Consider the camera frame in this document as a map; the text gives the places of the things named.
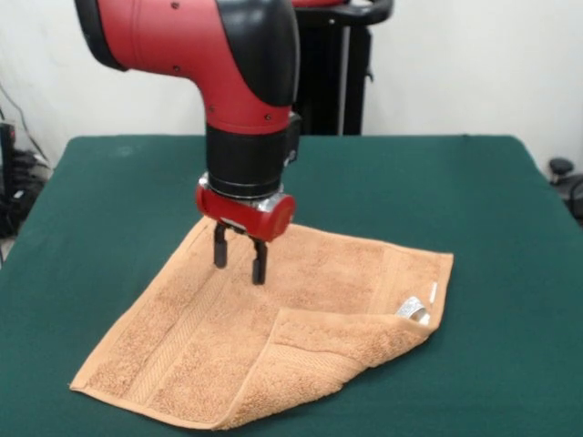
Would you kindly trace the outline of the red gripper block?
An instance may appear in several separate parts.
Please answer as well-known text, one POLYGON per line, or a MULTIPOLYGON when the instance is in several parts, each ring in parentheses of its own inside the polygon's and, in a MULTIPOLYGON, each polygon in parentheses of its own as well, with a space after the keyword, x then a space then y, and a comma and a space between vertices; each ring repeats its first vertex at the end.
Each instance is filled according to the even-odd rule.
POLYGON ((266 280, 268 247, 281 236, 289 225, 296 209, 293 196, 280 188, 264 199, 244 200, 227 198, 210 187, 209 174, 204 172, 195 192, 198 210, 218 222, 213 233, 213 262, 224 269, 228 261, 226 227, 234 228, 254 238, 255 259, 252 263, 252 283, 263 285, 266 280))

